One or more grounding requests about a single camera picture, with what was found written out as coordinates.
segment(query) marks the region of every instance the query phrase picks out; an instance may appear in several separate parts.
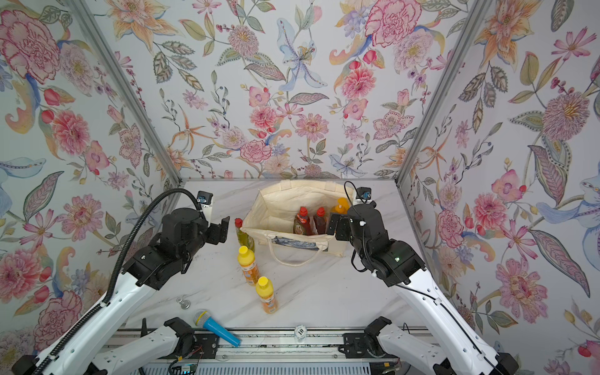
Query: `bottle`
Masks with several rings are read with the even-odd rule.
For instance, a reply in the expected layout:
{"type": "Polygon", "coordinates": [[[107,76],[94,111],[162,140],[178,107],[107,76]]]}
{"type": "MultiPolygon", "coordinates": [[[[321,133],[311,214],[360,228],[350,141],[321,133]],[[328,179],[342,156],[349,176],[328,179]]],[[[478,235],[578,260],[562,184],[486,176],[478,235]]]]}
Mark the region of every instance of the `bottle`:
{"type": "Polygon", "coordinates": [[[310,217],[306,207],[300,207],[300,211],[294,218],[294,233],[297,235],[312,236],[313,230],[310,227],[310,217]]]}
{"type": "Polygon", "coordinates": [[[331,208],[331,212],[334,214],[346,215],[350,208],[350,202],[346,198],[339,198],[338,204],[331,208]]]}
{"type": "Polygon", "coordinates": [[[254,252],[247,246],[241,246],[239,248],[238,263],[242,266],[242,272],[246,278],[246,282],[249,285],[256,285],[260,278],[259,267],[256,265],[254,259],[254,252]]]}
{"type": "Polygon", "coordinates": [[[325,217],[325,208],[319,207],[317,213],[313,216],[314,227],[317,234],[324,235],[327,232],[327,218],[325,217]]]}
{"type": "Polygon", "coordinates": [[[238,235],[238,242],[241,246],[247,246],[250,250],[254,251],[254,238],[250,237],[248,233],[242,232],[243,221],[239,217],[235,220],[235,233],[238,235]]]}
{"type": "Polygon", "coordinates": [[[273,283],[266,277],[261,277],[256,283],[256,293],[258,293],[263,304],[263,309],[267,314],[272,314],[277,311],[277,300],[275,299],[275,291],[273,283]]]}

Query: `bag handle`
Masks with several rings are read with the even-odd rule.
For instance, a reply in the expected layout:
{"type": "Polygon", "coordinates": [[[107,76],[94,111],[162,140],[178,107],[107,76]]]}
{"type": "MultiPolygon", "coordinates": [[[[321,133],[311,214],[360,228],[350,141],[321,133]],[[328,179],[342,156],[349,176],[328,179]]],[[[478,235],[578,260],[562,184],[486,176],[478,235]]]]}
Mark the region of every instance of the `bag handle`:
{"type": "Polygon", "coordinates": [[[273,249],[273,239],[275,239],[275,235],[272,234],[268,234],[265,235],[269,240],[267,241],[268,245],[269,245],[269,251],[271,252],[271,256],[278,262],[281,263],[284,266],[289,266],[289,267],[301,267],[304,266],[305,264],[311,262],[313,259],[315,259],[323,250],[325,250],[329,245],[328,244],[321,244],[321,243],[316,243],[317,244],[317,248],[319,248],[319,250],[317,250],[317,252],[311,256],[310,258],[308,258],[307,260],[303,261],[303,262],[285,262],[281,259],[279,259],[276,255],[275,255],[275,249],[273,249]]]}

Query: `black cable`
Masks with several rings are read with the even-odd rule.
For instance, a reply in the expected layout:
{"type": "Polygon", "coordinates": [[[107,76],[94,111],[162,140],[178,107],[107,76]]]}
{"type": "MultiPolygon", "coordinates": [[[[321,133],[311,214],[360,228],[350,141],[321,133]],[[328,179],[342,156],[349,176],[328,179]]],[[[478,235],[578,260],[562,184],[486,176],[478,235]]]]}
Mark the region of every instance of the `black cable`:
{"type": "MultiPolygon", "coordinates": [[[[192,200],[192,202],[194,202],[194,207],[196,207],[196,209],[198,211],[200,211],[201,216],[204,217],[204,214],[202,213],[202,206],[196,200],[196,197],[194,197],[194,195],[191,192],[189,192],[188,190],[183,189],[183,188],[173,188],[173,189],[169,189],[169,190],[164,191],[161,194],[159,194],[150,203],[150,205],[148,205],[148,207],[146,208],[144,213],[137,219],[136,225],[133,226],[133,229],[131,230],[131,233],[129,233],[129,237],[127,238],[127,241],[125,242],[125,244],[122,247],[121,253],[119,254],[119,257],[115,263],[115,268],[113,269],[112,275],[110,276],[109,286],[106,290],[106,296],[102,300],[102,303],[104,303],[105,305],[108,304],[110,302],[110,299],[112,298],[112,294],[115,291],[116,279],[119,277],[119,273],[121,272],[121,267],[123,266],[123,261],[125,260],[127,251],[129,250],[129,247],[131,246],[133,239],[136,237],[140,228],[144,224],[144,221],[150,215],[152,210],[154,210],[154,208],[163,199],[165,199],[167,196],[169,196],[171,194],[175,194],[175,193],[182,193],[182,194],[187,195],[192,200]]],[[[102,308],[102,305],[97,304],[94,307],[92,307],[81,319],[79,319],[77,321],[77,323],[75,323],[75,325],[73,325],[71,327],[71,329],[69,329],[69,331],[62,337],[62,339],[52,349],[52,351],[50,351],[50,355],[47,356],[46,358],[44,358],[44,360],[35,369],[35,371],[33,372],[32,375],[40,375],[46,369],[46,367],[50,364],[50,362],[53,359],[56,359],[56,355],[58,353],[60,353],[60,351],[62,349],[64,349],[65,345],[73,338],[73,336],[75,336],[75,334],[81,329],[81,327],[83,327],[84,324],[87,323],[91,319],[91,317],[94,316],[101,308],[102,308]]]]}

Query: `green leaf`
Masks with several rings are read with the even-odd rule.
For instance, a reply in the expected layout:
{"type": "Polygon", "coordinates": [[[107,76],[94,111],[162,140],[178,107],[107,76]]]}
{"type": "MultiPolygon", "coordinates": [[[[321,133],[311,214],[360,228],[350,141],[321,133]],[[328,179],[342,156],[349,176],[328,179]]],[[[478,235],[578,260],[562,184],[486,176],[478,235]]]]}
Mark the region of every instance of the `green leaf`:
{"type": "Polygon", "coordinates": [[[552,13],[550,19],[550,29],[554,32],[560,29],[564,22],[569,18],[571,12],[573,12],[573,6],[575,5],[574,0],[554,0],[552,6],[552,13]]]}
{"type": "Polygon", "coordinates": [[[496,310],[490,314],[490,318],[494,320],[502,328],[508,328],[518,324],[509,314],[504,311],[496,310]]]}
{"type": "Polygon", "coordinates": [[[43,23],[51,24],[58,21],[58,18],[61,15],[61,10],[59,8],[53,7],[52,5],[47,5],[42,9],[40,18],[38,20],[43,23]]]}
{"type": "Polygon", "coordinates": [[[116,220],[113,218],[108,211],[105,212],[104,222],[106,223],[106,229],[111,232],[115,232],[116,230],[116,220]]]}
{"type": "Polygon", "coordinates": [[[246,18],[246,21],[248,22],[248,26],[250,26],[251,28],[253,28],[256,31],[262,32],[264,33],[265,31],[262,28],[262,25],[260,24],[258,18],[250,16],[246,18]]]}

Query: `bottle label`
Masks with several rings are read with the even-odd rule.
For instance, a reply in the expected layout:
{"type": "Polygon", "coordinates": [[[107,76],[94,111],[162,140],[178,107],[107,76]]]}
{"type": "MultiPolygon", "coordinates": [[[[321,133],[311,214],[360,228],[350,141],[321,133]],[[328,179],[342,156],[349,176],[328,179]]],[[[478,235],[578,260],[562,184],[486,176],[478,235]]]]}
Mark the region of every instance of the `bottle label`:
{"type": "Polygon", "coordinates": [[[274,313],[277,310],[277,301],[275,300],[275,293],[271,294],[267,298],[260,299],[263,303],[263,308],[267,313],[274,313]]]}
{"type": "Polygon", "coordinates": [[[259,278],[259,267],[256,265],[256,261],[253,261],[247,266],[241,266],[246,282],[250,285],[255,285],[259,278]]]}

